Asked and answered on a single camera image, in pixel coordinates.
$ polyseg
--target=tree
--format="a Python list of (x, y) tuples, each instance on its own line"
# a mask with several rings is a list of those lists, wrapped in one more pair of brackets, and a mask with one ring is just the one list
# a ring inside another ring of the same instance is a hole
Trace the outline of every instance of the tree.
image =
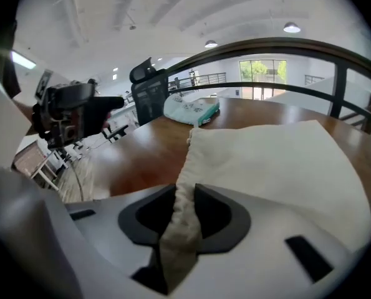
[(261, 63), (261, 61), (253, 61), (252, 62), (252, 73), (255, 74), (267, 74), (267, 65)]
[(280, 61), (277, 72), (279, 77), (286, 84), (286, 61)]
[(262, 77), (264, 74), (267, 74), (267, 71), (267, 65), (264, 65), (261, 61), (252, 61), (253, 82), (264, 80)]
[(241, 61), (241, 76), (242, 81), (251, 82), (252, 78), (254, 82), (257, 82), (259, 75), (267, 74), (267, 65), (261, 63), (261, 61)]
[(250, 61), (240, 61), (241, 67), (241, 80), (245, 82), (252, 81), (252, 67)]

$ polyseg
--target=black office chair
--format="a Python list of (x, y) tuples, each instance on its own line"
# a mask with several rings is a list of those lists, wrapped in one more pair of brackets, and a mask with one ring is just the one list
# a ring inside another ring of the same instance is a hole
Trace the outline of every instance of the black office chair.
[(150, 59), (142, 62), (140, 65), (136, 66), (130, 72), (130, 81), (133, 84), (143, 83), (150, 78), (158, 75), (161, 70), (156, 71), (156, 69), (152, 66)]
[(110, 128), (110, 126), (108, 126), (107, 128), (104, 128), (102, 130), (102, 134), (104, 135), (104, 137), (107, 140), (109, 140), (109, 142), (113, 143), (115, 140), (118, 140), (119, 138), (122, 138), (123, 136), (126, 135), (126, 133), (124, 132), (124, 130), (126, 128), (128, 128), (128, 125), (124, 125), (123, 127), (118, 128), (117, 130), (112, 131), (112, 129)]
[(130, 72), (130, 81), (133, 82), (131, 92), (140, 126), (162, 116), (165, 100), (168, 98), (166, 70), (156, 71), (150, 59)]

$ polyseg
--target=handrail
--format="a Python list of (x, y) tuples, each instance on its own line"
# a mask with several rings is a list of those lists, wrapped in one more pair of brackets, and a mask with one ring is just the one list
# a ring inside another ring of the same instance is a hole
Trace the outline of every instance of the handrail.
[[(339, 118), (340, 110), (343, 106), (348, 107), (346, 103), (348, 103), (348, 105), (351, 104), (344, 100), (347, 69), (352, 69), (371, 79), (371, 60), (336, 45), (315, 40), (287, 37), (251, 39), (222, 45), (185, 59), (169, 67), (166, 72), (169, 76), (171, 76), (198, 65), (250, 54), (293, 54), (334, 63), (335, 77), (333, 94), (327, 94), (329, 98), (326, 99), (330, 100), (331, 102), (329, 115), (335, 118)], [(275, 87), (271, 88), (287, 90), (286, 88), (278, 87), (278, 85), (279, 84), (275, 84)], [(301, 89), (302, 90), (295, 92), (308, 94), (309, 91), (312, 91), (308, 88)]]
[[(211, 73), (211, 74), (203, 74), (203, 75), (198, 75), (198, 76), (195, 77), (195, 78), (202, 78), (202, 77), (207, 77), (207, 76), (209, 76), (209, 75), (217, 75), (217, 74), (226, 74), (226, 72), (218, 72), (218, 73)], [(191, 79), (191, 77), (181, 78), (181, 79), (179, 79), (178, 81), (180, 82), (180, 81), (189, 80), (189, 79)]]
[(362, 55), (325, 42), (289, 37), (251, 39), (225, 44), (182, 60), (166, 69), (166, 72), (171, 76), (198, 65), (251, 54), (293, 54), (312, 57), (340, 64), (371, 79), (371, 60)]
[[(206, 88), (222, 88), (222, 87), (264, 87), (264, 88), (277, 88), (279, 90), (286, 90), (291, 92), (302, 93), (306, 95), (311, 95), (313, 97), (318, 97), (323, 100), (327, 100), (330, 102), (335, 101), (335, 97), (331, 94), (320, 92), (317, 90), (313, 90), (311, 88), (305, 87), (297, 87), (295, 85), (289, 84), (280, 84), (280, 83), (271, 83), (271, 82), (226, 82), (226, 83), (214, 83), (214, 84), (207, 84), (207, 85), (198, 85), (195, 87), (185, 87), (179, 88), (176, 90), (169, 91), (169, 94), (174, 94), (178, 92), (186, 92), (190, 90), (199, 90), (199, 89), (206, 89)], [(371, 112), (365, 110), (364, 108), (358, 107), (356, 104), (350, 103), (348, 101), (343, 100), (343, 107), (349, 108), (359, 115), (362, 115), (371, 121)]]
[(214, 73), (214, 74), (209, 74), (209, 75), (204, 75), (202, 77), (195, 77), (195, 78), (186, 78), (183, 79), (182, 81), (178, 81), (178, 85), (185, 85), (189, 84), (192, 81), (198, 82), (198, 83), (205, 83), (208, 82), (210, 83), (210, 80), (226, 80), (226, 74), (225, 73)]
[(346, 120), (349, 120), (353, 117), (356, 117), (358, 116), (359, 114), (357, 114), (356, 112), (353, 112), (353, 113), (350, 113), (350, 114), (347, 114), (345, 116), (342, 116), (341, 118), (339, 118), (341, 121), (346, 121)]
[(363, 120), (359, 120), (359, 121), (354, 122), (354, 123), (351, 123), (350, 125), (352, 125), (352, 126), (359, 126), (359, 125), (361, 125), (363, 123), (364, 123), (364, 119)]

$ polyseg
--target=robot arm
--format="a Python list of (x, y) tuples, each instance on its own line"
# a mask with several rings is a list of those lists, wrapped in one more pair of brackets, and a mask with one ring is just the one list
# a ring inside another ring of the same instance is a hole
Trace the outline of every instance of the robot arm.
[(122, 97), (94, 94), (94, 83), (74, 82), (37, 90), (32, 121), (50, 150), (100, 133), (108, 112), (124, 106)]

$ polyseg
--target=teal object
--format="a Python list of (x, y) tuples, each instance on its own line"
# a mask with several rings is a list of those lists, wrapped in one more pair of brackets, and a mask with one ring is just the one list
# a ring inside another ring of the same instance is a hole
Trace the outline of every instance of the teal object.
[(199, 100), (186, 102), (179, 95), (172, 94), (165, 101), (163, 114), (181, 123), (201, 126), (208, 123), (218, 110), (219, 101), (216, 103), (199, 103)]

